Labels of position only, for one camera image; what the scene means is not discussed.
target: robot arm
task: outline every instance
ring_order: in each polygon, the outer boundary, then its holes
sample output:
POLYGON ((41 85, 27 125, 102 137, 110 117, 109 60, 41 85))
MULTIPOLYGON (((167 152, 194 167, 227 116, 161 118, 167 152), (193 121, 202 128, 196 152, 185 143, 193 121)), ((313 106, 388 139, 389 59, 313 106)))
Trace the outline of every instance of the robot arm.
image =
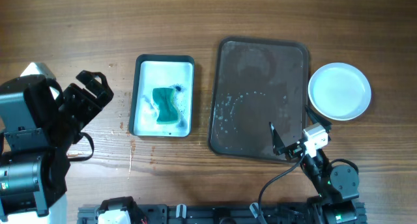
POLYGON ((285 154, 289 161, 301 160, 301 169, 319 194, 308 199, 316 223, 356 221, 359 215, 352 200, 359 198, 358 167, 344 159, 329 162, 322 148, 331 140, 328 136, 331 123, 308 106, 306 111, 313 125, 303 130, 303 138, 288 147, 285 147, 273 125, 270 124, 274 152, 277 155, 285 154), (333 166, 336 162, 344 165, 333 166))
POLYGON ((0 86, 0 115, 6 126, 1 138, 6 138, 11 149, 0 159, 1 221, 7 221, 10 214, 28 212, 47 216, 66 192, 70 162, 93 155, 93 140, 81 130, 111 101, 113 92, 101 73, 82 71, 77 79, 90 92, 73 83, 62 91, 55 80, 40 74, 0 86), (56 100, 50 87, 59 93, 56 100), (67 158, 70 146, 82 137, 89 140, 91 155, 67 158))

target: dark gray tray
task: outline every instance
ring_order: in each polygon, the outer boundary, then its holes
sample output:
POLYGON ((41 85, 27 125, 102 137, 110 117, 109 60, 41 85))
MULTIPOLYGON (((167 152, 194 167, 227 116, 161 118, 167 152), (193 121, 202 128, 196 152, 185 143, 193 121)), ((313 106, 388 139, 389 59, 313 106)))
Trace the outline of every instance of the dark gray tray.
POLYGON ((228 37, 218 50, 208 129, 213 152, 285 161, 272 151, 269 122, 286 145, 306 127, 309 56, 298 42, 228 37))

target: green sponge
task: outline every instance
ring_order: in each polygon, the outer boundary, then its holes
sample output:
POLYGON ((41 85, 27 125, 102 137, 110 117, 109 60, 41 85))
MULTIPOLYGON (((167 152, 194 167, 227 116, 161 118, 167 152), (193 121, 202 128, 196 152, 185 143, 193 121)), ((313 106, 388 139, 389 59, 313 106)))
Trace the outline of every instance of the green sponge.
POLYGON ((174 105, 175 89, 155 88, 152 91, 152 98, 158 106, 159 115, 156 119, 158 124, 172 124, 180 119, 178 109, 174 105))

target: wooden table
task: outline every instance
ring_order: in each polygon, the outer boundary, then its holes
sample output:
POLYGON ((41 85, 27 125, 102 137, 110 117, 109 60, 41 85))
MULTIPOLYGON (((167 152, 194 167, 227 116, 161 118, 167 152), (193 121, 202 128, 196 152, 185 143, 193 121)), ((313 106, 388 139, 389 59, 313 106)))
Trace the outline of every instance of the wooden table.
MULTIPOLYGON (((358 119, 334 121, 330 159, 360 168, 369 223, 417 222, 417 0, 0 0, 0 81, 31 61, 65 87, 81 70, 107 75, 115 96, 86 128, 94 157, 66 176, 68 222, 78 207, 131 195, 140 204, 251 203, 287 165, 215 156, 207 147, 217 46, 229 35, 307 45, 311 73, 332 62, 363 71, 373 89, 358 119), (142 140, 128 133, 135 60, 143 53, 192 56, 192 133, 142 140), (132 170, 129 177, 130 157, 132 170)), ((89 152, 86 141, 71 152, 89 152)), ((265 202, 316 195, 300 169, 265 202)))

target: white plate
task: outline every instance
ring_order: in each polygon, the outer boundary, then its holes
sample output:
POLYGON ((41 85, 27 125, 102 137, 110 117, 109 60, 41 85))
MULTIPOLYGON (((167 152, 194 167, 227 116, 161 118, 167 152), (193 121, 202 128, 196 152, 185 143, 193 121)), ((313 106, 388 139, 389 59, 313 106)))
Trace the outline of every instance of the white plate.
POLYGON ((314 107, 334 120, 351 120, 371 102, 371 86, 365 75, 345 63, 326 64, 313 74, 308 96, 314 107))

